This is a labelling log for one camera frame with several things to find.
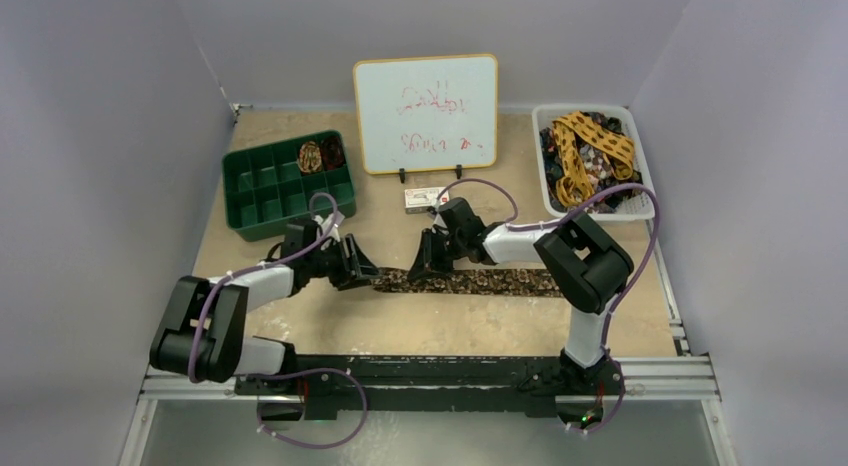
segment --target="beige table surface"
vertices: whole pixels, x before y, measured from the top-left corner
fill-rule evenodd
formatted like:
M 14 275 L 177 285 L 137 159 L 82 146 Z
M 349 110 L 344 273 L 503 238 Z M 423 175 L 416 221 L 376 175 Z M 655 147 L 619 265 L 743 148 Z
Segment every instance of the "beige table surface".
M 418 249 L 426 215 L 407 215 L 403 189 L 444 186 L 453 172 L 414 173 L 406 185 L 392 175 L 371 176 L 362 169 L 354 113 L 243 112 L 232 150 L 335 129 L 342 134 L 356 189 L 356 215 L 341 233 L 353 233 L 378 266 L 408 269 Z M 534 132 L 529 114 L 501 115 L 498 160 L 464 177 L 492 180 L 506 188 L 520 208 L 517 223 L 550 219 L 541 200 Z M 223 186 L 195 264 L 195 274 L 216 276 L 256 264 L 279 241 L 243 241 L 226 225 Z M 502 220 L 509 203 L 481 184 L 451 190 L 463 196 L 484 222 Z M 606 227 L 638 263 L 647 246 L 642 222 Z M 470 263 L 460 268 L 476 267 Z M 564 299 L 449 294 L 378 293 L 370 288 L 337 292 L 326 280 L 313 280 L 296 296 L 265 305 L 248 315 L 246 335 L 293 342 L 302 353 L 555 355 L 568 334 L 571 307 Z M 609 344 L 616 356 L 675 356 L 664 294 L 651 264 L 616 312 Z

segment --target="gray wall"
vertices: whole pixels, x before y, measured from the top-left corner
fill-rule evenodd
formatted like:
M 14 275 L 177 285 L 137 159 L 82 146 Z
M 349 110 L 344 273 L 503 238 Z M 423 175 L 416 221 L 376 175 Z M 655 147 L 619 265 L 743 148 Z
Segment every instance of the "gray wall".
M 352 104 L 363 59 L 490 52 L 502 106 L 630 104 L 688 0 L 178 0 L 231 101 Z
M 118 460 L 231 123 L 174 0 L 0 0 L 0 463 Z
M 742 464 L 845 464 L 848 0 L 692 0 L 633 114 Z

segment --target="yellow ribbon with black dots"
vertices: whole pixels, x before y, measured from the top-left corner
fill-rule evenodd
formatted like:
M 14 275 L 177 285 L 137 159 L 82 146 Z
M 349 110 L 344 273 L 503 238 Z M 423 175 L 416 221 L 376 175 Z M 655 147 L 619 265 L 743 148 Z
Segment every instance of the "yellow ribbon with black dots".
M 556 183 L 557 198 L 563 206 L 577 206 L 595 194 L 577 150 L 577 136 L 603 153 L 616 179 L 626 180 L 633 176 L 636 147 L 627 136 L 607 131 L 580 111 L 555 119 L 553 132 L 564 173 Z

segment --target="green compartment box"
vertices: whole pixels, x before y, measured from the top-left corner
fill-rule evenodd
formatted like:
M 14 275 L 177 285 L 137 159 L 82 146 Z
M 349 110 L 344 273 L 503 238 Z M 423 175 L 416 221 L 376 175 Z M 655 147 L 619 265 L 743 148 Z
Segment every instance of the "green compartment box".
M 301 174 L 297 153 L 307 141 L 321 144 L 338 131 L 287 139 L 251 149 L 233 151 L 224 156 L 224 202 L 227 225 L 245 241 L 279 236 L 286 223 L 295 218 L 309 217 L 309 198 L 317 192 L 329 193 L 345 217 L 356 213 L 353 178 L 347 153 L 344 166 L 330 171 Z M 333 210 L 324 198 L 316 199 L 315 213 L 327 216 Z

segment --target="white plastic bin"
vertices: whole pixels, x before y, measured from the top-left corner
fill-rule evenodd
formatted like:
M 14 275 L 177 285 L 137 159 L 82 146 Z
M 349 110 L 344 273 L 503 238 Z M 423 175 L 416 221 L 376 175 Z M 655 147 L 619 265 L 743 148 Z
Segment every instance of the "white plastic bin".
M 633 140 L 636 147 L 636 156 L 633 162 L 633 169 L 642 174 L 642 183 L 651 191 L 654 191 L 654 183 L 651 182 L 651 174 L 648 172 L 648 164 L 645 161 L 645 152 L 642 151 L 642 142 L 639 140 L 639 133 L 636 132 L 636 123 L 633 121 L 633 115 L 630 111 L 621 106 L 604 106 L 600 104 L 543 104 L 536 106 L 533 109 L 533 134 L 536 138 L 536 162 L 539 168 L 539 183 L 542 188 L 542 201 L 545 203 L 545 209 L 551 215 L 563 217 L 565 213 L 555 210 L 551 206 L 550 198 L 548 197 L 548 184 L 545 181 L 545 162 L 542 159 L 542 140 L 539 138 L 539 131 L 553 126 L 553 121 L 561 116 L 572 113 L 574 111 L 597 112 L 607 117 L 618 118 L 621 121 L 622 132 Z M 636 221 L 647 220 L 654 217 L 654 204 L 645 193 L 639 194 L 630 198 L 615 208 L 614 213 L 595 213 L 590 215 L 595 221 Z

